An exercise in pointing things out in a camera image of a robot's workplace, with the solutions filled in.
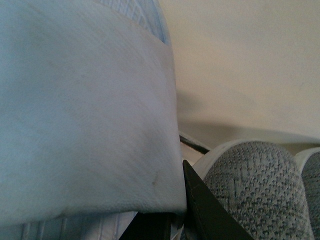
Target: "beige wall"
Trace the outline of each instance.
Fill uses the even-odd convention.
[[[320,1],[159,2],[180,131],[210,147],[320,143]]]

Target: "white fabric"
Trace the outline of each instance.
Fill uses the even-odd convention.
[[[0,226],[184,212],[171,48],[93,1],[5,1],[0,22]]]

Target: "knit fabric texture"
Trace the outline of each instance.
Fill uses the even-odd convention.
[[[320,152],[308,159],[302,170],[302,179],[314,239],[320,240]]]
[[[302,177],[283,147],[260,141],[231,147],[204,182],[254,239],[314,239]]]

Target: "ribbed fabric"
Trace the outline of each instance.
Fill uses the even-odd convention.
[[[320,240],[320,152],[314,153],[304,165],[302,179],[309,206],[315,240]]]
[[[140,25],[165,44],[168,36],[163,32],[157,7],[153,0],[98,0]]]
[[[118,240],[135,212],[59,218],[0,228],[0,240]]]

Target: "white rubber sole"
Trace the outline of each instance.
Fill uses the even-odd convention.
[[[317,152],[320,152],[320,147],[314,147],[301,151],[294,156],[294,160],[301,174],[308,159]]]

